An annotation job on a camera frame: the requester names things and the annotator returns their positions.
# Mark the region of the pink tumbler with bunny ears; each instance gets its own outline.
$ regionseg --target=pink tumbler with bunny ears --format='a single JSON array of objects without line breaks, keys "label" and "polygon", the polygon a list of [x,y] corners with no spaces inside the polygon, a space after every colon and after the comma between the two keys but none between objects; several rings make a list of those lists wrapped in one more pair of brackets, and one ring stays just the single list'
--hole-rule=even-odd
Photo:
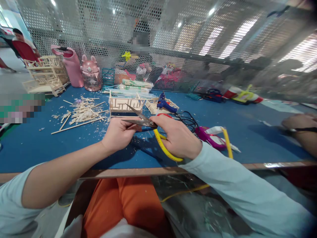
[{"label": "pink tumbler with bunny ears", "polygon": [[84,76],[85,89],[91,92],[101,89],[101,79],[99,75],[99,67],[96,58],[92,56],[87,60],[87,56],[83,55],[83,65],[80,67]]},{"label": "pink tumbler with bunny ears", "polygon": [[71,85],[74,88],[82,88],[84,86],[84,79],[76,52],[70,47],[65,48],[57,45],[51,45],[51,50],[54,55],[63,55],[63,63],[66,67]]}]

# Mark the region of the yellow cable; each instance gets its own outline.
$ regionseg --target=yellow cable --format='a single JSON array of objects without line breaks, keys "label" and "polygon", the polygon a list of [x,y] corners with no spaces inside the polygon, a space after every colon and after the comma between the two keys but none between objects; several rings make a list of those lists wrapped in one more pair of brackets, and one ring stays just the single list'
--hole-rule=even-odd
[{"label": "yellow cable", "polygon": [[62,205],[59,204],[59,200],[57,201],[57,204],[58,204],[60,207],[62,207],[62,208],[63,208],[63,207],[69,207],[69,206],[71,205],[71,203],[70,203],[70,204],[67,204],[67,205],[62,206]]},{"label": "yellow cable", "polygon": [[176,162],[181,162],[181,161],[183,161],[182,158],[177,158],[177,157],[175,157],[174,155],[172,155],[172,154],[166,149],[166,147],[164,146],[164,144],[163,144],[163,142],[162,142],[162,140],[161,140],[161,139],[166,139],[165,136],[161,135],[157,129],[154,129],[154,134],[155,134],[155,137],[156,137],[156,139],[157,139],[157,141],[158,141],[159,146],[161,147],[161,149],[162,149],[163,152],[167,155],[168,158],[170,158],[171,160],[174,160],[174,161],[176,161]]},{"label": "yellow cable", "polygon": [[222,129],[222,132],[224,133],[224,136],[225,136],[226,146],[227,146],[227,150],[228,150],[228,156],[229,156],[229,158],[233,159],[233,154],[232,154],[232,150],[231,150],[228,132],[225,128],[221,128],[221,129]]},{"label": "yellow cable", "polygon": [[198,190],[202,190],[204,188],[207,188],[209,187],[208,184],[205,184],[205,185],[202,185],[200,187],[197,187],[197,188],[193,188],[193,189],[190,189],[190,190],[187,190],[187,191],[180,191],[180,192],[177,192],[177,193],[174,193],[166,198],[164,198],[162,201],[160,201],[161,203],[165,202],[167,199],[170,199],[171,197],[174,197],[176,195],[179,195],[179,194],[183,194],[183,193],[189,193],[189,192],[194,192],[194,191],[198,191]]}]

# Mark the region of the hand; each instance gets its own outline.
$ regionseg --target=hand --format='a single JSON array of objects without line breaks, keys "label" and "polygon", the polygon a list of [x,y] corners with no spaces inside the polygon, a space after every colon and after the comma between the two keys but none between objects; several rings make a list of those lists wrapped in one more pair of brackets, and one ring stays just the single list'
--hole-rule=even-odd
[{"label": "hand", "polygon": [[124,149],[131,141],[136,131],[142,131],[139,125],[122,120],[140,120],[139,117],[114,117],[111,119],[105,137],[102,139],[102,145],[111,153]]},{"label": "hand", "polygon": [[180,121],[167,116],[153,116],[150,119],[166,132],[162,140],[166,149],[180,158],[194,159],[201,151],[201,141]]},{"label": "hand", "polygon": [[282,125],[287,129],[317,127],[316,115],[296,114],[282,121]]}]

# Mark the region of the yellow scissor handle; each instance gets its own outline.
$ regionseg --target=yellow scissor handle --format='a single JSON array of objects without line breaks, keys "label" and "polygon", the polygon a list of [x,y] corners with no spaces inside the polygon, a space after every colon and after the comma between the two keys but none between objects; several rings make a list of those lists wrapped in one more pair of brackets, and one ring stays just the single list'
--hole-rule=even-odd
[{"label": "yellow scissor handle", "polygon": [[176,161],[176,162],[181,162],[181,161],[183,161],[182,158],[177,158],[177,157],[175,157],[174,155],[172,155],[172,154],[166,149],[166,147],[164,146],[164,144],[163,144],[163,142],[162,142],[162,139],[166,139],[165,136],[161,135],[157,129],[154,129],[154,134],[155,134],[155,137],[156,137],[156,139],[157,139],[157,141],[158,141],[159,146],[161,147],[161,149],[164,151],[164,153],[167,155],[168,158],[170,158],[171,160],[174,160],[174,161]]}]

